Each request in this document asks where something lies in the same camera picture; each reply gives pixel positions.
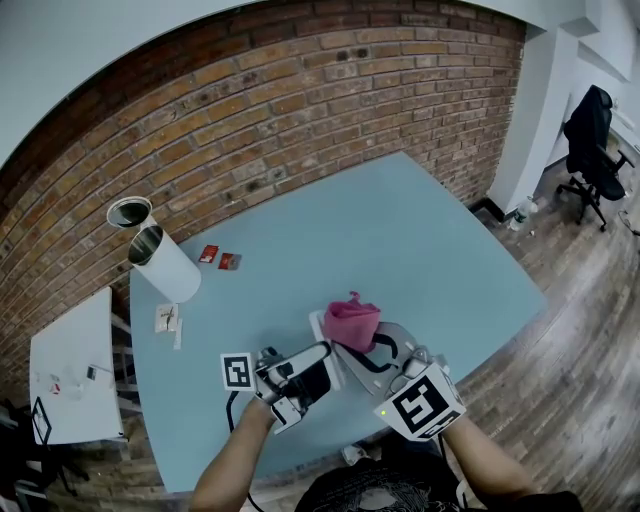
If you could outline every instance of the brick wall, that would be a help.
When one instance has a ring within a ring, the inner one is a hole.
[[[465,204],[482,198],[523,39],[523,24],[466,4],[263,3],[107,68],[3,169],[0,395],[25,396],[29,340],[47,323],[107,285],[127,301],[134,233],[105,223],[119,197],[149,197],[182,241],[404,150]]]

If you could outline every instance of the pink cloth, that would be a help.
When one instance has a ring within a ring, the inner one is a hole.
[[[349,302],[332,302],[324,314],[324,335],[341,345],[366,354],[374,347],[373,334],[380,322],[380,310],[360,304],[360,294],[351,292]]]

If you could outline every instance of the black chair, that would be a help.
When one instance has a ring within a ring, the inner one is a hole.
[[[12,471],[16,479],[30,481],[44,490],[59,477],[65,490],[72,496],[77,496],[78,493],[69,487],[64,468],[85,481],[89,481],[89,475],[71,460],[68,448],[37,444],[29,407],[15,408],[9,400],[5,400],[3,405],[9,411],[10,418],[18,423],[18,427],[10,435],[0,435],[0,479],[3,477],[2,467],[7,457],[7,460],[13,460],[13,464],[7,464],[6,467],[14,468]],[[39,461],[42,471],[30,469],[26,464],[27,460]]]
[[[565,137],[569,140],[567,170],[570,174],[580,172],[585,182],[571,177],[568,185],[560,185],[556,189],[558,194],[566,190],[582,199],[577,224],[582,222],[587,206],[593,207],[602,220],[600,231],[604,231],[607,225],[599,208],[600,198],[604,197],[609,201],[622,199],[625,191],[618,181],[618,171],[626,162],[635,167],[622,151],[618,151],[620,160],[617,162],[612,160],[606,151],[612,106],[611,96],[592,85],[580,105],[573,111],[563,129]]]

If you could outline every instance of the light blue table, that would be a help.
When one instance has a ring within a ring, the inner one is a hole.
[[[309,312],[349,290],[443,353],[460,380],[545,304],[498,241],[436,180],[399,153],[276,198],[181,245],[242,255],[227,272],[200,264],[202,285],[180,305],[182,349],[154,334],[166,300],[131,273],[131,326],[145,424],[167,491],[194,488],[228,437],[221,352],[272,345],[288,355],[312,343]],[[239,418],[248,394],[234,403]],[[348,376],[302,423],[271,435],[257,475],[336,452],[384,424]]]

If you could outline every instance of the red packet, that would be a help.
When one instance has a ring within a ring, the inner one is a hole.
[[[222,270],[237,270],[241,258],[242,256],[240,254],[231,254],[230,252],[222,253],[218,268]]]
[[[200,255],[200,259],[198,260],[201,263],[213,263],[213,260],[216,259],[216,254],[218,254],[218,246],[217,245],[207,245],[202,251]]]

